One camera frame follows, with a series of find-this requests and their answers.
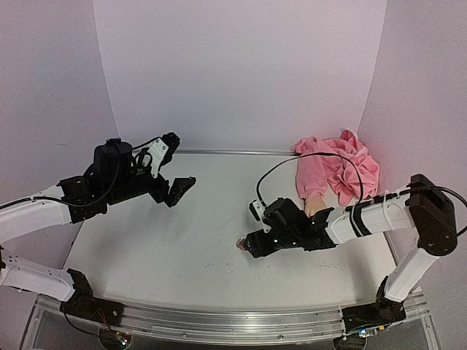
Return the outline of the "pink nail polish bottle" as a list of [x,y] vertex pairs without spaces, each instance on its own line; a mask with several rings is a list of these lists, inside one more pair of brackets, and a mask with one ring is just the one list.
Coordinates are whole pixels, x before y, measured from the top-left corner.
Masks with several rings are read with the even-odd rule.
[[250,250],[250,242],[246,238],[240,238],[236,242],[236,246],[242,251],[249,251]]

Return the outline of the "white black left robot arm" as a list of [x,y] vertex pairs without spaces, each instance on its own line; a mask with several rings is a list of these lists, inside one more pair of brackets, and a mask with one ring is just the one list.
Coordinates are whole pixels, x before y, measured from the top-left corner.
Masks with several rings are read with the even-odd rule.
[[[94,149],[93,162],[80,176],[63,179],[35,195],[1,205],[1,242],[45,228],[77,224],[106,214],[109,206],[150,195],[156,203],[176,206],[196,183],[192,176],[165,179],[160,169],[180,146],[173,132],[137,147],[119,138]],[[84,273],[55,269],[1,250],[1,284],[60,301],[66,316],[118,326],[122,303],[96,297]]]

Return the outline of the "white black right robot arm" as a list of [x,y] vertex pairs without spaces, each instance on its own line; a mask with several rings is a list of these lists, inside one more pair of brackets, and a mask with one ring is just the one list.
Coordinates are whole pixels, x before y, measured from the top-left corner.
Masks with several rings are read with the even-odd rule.
[[333,249],[357,238],[414,228],[418,239],[395,270],[384,277],[376,300],[341,312],[346,334],[366,333],[405,320],[404,301],[409,293],[435,261],[456,249],[465,231],[456,228],[455,207],[450,200],[455,194],[416,174],[401,190],[345,208],[323,209],[312,217],[289,198],[278,198],[268,206],[253,201],[250,211],[262,228],[239,240],[237,246],[259,258],[283,249]]

